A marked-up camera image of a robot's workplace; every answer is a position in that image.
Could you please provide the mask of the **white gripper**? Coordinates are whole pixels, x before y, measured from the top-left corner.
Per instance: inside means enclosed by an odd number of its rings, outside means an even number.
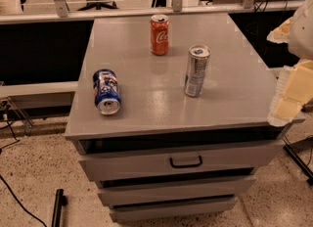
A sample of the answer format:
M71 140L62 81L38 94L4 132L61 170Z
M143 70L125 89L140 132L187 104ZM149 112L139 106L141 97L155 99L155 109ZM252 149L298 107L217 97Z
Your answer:
M279 74L267 120L281 127L292 122L313 99L313 0L305 0L291 19L267 35L267 40L289 42L289 51L301 59L293 67L284 66Z

